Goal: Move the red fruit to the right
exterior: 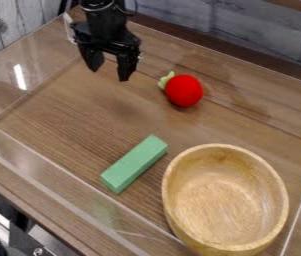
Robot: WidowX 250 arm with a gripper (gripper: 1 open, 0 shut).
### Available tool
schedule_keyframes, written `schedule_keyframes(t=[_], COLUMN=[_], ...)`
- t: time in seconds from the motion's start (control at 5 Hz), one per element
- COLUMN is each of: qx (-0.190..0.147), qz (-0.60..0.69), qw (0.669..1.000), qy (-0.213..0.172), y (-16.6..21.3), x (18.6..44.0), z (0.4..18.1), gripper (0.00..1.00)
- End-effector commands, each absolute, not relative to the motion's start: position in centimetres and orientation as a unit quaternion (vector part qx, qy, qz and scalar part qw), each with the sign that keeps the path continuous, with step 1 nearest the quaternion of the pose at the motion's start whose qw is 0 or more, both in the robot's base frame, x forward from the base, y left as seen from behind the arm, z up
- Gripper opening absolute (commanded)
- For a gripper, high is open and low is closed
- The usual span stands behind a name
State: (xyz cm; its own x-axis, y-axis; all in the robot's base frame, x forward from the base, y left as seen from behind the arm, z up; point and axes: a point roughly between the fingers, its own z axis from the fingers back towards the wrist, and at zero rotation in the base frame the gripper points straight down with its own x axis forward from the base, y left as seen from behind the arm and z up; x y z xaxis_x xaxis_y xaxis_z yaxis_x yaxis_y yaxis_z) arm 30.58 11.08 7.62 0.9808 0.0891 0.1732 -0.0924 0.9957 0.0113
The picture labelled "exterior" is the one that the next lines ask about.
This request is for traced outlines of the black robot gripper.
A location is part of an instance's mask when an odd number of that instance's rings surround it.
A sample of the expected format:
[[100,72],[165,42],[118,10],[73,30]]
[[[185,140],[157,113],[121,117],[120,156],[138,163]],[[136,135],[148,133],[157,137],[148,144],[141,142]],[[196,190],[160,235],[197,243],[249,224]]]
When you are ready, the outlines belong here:
[[125,6],[82,6],[86,20],[72,24],[74,41],[89,69],[97,72],[105,53],[117,56],[118,77],[125,82],[137,70],[141,39],[128,28],[133,16]]

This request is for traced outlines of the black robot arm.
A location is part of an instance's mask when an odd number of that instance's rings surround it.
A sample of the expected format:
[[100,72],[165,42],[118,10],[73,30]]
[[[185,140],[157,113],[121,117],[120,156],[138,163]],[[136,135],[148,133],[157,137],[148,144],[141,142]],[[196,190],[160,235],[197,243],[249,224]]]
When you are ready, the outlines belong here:
[[74,22],[74,42],[89,69],[97,72],[105,63],[105,53],[117,57],[120,81],[130,79],[141,57],[141,38],[128,29],[125,0],[80,0],[86,20]]

